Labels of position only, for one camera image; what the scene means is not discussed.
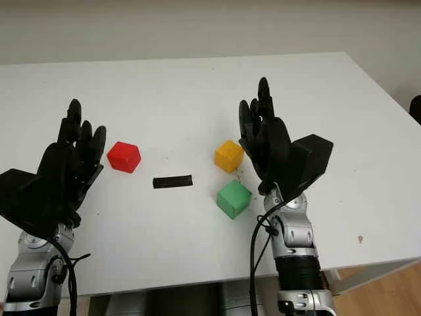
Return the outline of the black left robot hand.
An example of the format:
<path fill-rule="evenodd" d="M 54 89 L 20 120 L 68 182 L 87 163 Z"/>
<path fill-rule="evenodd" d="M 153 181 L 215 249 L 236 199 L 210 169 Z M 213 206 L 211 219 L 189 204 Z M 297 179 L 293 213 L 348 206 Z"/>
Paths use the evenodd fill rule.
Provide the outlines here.
<path fill-rule="evenodd" d="M 107 130 L 92 129 L 82 120 L 82 105 L 73 99 L 61 121 L 57 141 L 45 150 L 37 174 L 40 176 L 41 214 L 54 224 L 79 227 L 78 209 L 87 191 L 103 169 Z"/>

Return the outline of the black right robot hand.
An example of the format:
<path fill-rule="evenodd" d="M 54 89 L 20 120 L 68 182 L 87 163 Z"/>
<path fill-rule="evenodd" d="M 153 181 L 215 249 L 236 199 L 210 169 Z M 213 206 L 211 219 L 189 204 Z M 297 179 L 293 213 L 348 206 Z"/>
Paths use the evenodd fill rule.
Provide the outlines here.
<path fill-rule="evenodd" d="M 252 161 L 260 178 L 258 191 L 266 195 L 286 168 L 291 140 L 285 123 L 274 114 L 268 80 L 262 77 L 258 84 L 258 97 L 250 103 L 239 103 L 239 143 Z"/>

